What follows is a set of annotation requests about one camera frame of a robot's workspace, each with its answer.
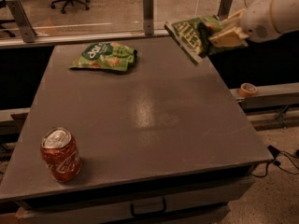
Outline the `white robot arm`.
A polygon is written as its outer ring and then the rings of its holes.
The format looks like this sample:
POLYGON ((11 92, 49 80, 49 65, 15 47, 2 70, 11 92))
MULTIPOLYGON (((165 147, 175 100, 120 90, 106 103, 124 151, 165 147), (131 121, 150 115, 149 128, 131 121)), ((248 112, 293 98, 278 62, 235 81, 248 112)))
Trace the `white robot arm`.
POLYGON ((255 0, 220 22, 209 42, 218 48, 263 43, 299 30, 299 0, 255 0))

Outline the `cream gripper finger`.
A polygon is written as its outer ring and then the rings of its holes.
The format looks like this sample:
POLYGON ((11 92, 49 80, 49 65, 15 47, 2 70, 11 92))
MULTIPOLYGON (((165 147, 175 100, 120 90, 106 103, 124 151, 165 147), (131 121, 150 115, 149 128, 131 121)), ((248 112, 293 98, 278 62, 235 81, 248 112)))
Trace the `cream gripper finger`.
POLYGON ((243 14, 245 13, 245 9, 241 8, 233 15, 228 16, 225 20, 220 21, 221 29, 229 29, 233 27, 239 27, 243 14))
POLYGON ((208 40, 217 48, 231 48, 246 45, 249 37, 241 28, 232 28, 212 35, 208 40))

